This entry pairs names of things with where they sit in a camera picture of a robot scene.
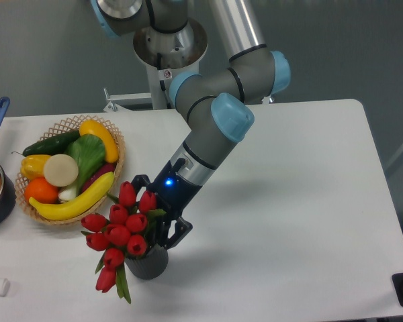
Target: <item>yellow banana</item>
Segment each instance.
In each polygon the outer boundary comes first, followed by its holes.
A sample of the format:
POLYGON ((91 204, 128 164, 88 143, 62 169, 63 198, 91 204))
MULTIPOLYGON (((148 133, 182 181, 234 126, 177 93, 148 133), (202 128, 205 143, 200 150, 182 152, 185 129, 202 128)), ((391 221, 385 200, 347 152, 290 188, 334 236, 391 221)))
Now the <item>yellow banana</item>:
POLYGON ((40 203, 31 197, 28 202, 36 208, 41 216, 49 220, 66 220, 79 216, 91 208, 114 183, 114 173, 107 172, 100 176, 94 183, 78 197, 61 204, 40 203))

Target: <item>gray robot arm segment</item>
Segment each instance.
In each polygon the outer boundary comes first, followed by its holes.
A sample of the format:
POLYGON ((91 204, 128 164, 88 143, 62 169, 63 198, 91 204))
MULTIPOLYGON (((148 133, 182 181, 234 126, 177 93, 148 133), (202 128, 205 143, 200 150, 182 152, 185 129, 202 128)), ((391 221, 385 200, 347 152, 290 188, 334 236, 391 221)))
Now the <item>gray robot arm segment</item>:
POLYGON ((160 32, 177 32, 188 21, 186 1, 92 0, 91 4, 97 17, 101 15, 102 27, 118 36, 149 26, 160 32))

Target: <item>woven basket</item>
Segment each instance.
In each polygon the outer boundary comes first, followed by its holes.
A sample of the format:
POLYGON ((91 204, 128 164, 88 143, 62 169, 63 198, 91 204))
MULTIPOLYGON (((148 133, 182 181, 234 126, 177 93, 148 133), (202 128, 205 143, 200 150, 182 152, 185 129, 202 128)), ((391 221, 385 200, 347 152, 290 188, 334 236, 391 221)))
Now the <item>woven basket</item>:
MULTIPOLYGON (((112 137, 115 140, 115 143, 117 144, 118 147, 118 152, 119 152, 119 157, 118 157, 118 162, 116 164, 115 168, 115 178, 114 178, 114 184, 112 187, 115 185, 117 179, 120 177, 122 167, 124 166, 124 155, 126 151, 126 145, 124 143, 124 138, 121 135, 121 132, 119 129, 112 124, 110 121, 105 121, 103 118, 94 116, 86 116, 86 115, 77 115, 74 116, 73 118, 67 118, 61 120, 60 123, 55 123, 53 127, 50 127, 47 132, 44 133, 44 135, 39 139, 39 141, 45 140, 47 138, 50 138, 52 136, 56 136, 58 134, 68 132, 71 130, 79 129, 79 126, 82 124, 87 119, 94 119, 97 122, 103 124, 110 132, 112 137)), ((35 208, 33 208, 24 198, 24 191, 26 190, 26 187, 29 183, 29 180, 24 177, 21 173, 18 173, 17 178, 15 180, 15 194, 16 194, 16 203, 21 207, 23 212, 30 216, 30 218, 39 221, 40 223, 44 223, 47 225, 68 225, 71 223, 76 223, 79 222, 84 216, 88 215, 89 213, 95 212, 95 210, 104 202, 106 196, 102 197, 94 206, 92 206, 90 209, 88 209, 86 212, 80 214, 77 217, 70 218, 67 220, 49 220, 44 217, 42 217, 35 208)))

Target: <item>red tulip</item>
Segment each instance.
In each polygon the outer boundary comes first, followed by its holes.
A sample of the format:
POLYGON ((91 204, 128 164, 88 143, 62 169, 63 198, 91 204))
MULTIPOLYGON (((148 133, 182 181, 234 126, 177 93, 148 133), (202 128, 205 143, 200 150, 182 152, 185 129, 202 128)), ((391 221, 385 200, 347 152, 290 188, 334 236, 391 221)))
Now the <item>red tulip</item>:
POLYGON ((106 226, 107 220, 104 216, 99 215, 98 213, 90 213, 81 219, 81 224, 88 230, 97 233, 98 231, 101 231, 101 228, 106 226))
POLYGON ((124 253, 116 248, 109 248, 105 252, 103 263, 108 268, 115 268, 124 263, 124 253))
POLYGON ((125 225, 127 218, 128 218, 128 211, 123 205, 117 204, 112 205, 112 207, 110 207, 109 220, 111 223, 125 225))
POLYGON ((142 213, 136 213, 127 218, 126 227, 130 233, 140 233, 148 225, 148 219, 142 213))
POLYGON ((86 237, 88 247, 98 252, 105 250, 109 246, 109 241, 103 233, 90 233, 86 237))
POLYGON ((125 181, 121 184, 118 200, 124 207, 131 207, 136 203, 136 191, 130 182, 125 181))
POLYGON ((130 239, 130 232, 126 226, 110 223, 106 227, 105 237, 113 245, 124 246, 130 239))
POLYGON ((114 268, 103 267, 100 272, 99 279, 95 285, 96 290, 106 293, 116 283, 116 271, 114 268))
POLYGON ((139 201, 139 211, 147 213, 154 209, 156 209, 156 196, 150 191, 145 191, 139 201))
POLYGON ((146 247, 146 241, 141 235, 133 235, 128 240, 127 252, 134 256, 140 256, 145 253, 146 247))

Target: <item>metal cylinder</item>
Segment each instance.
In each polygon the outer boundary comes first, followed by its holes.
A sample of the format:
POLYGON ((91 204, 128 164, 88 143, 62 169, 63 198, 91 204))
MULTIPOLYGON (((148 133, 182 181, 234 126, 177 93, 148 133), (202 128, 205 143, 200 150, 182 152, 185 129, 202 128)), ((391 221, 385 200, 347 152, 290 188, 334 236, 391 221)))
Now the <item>metal cylinder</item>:
POLYGON ((210 0, 229 58, 265 43, 249 0, 210 0))
POLYGON ((100 9, 116 19, 128 19, 138 13, 142 0, 97 0, 100 9))

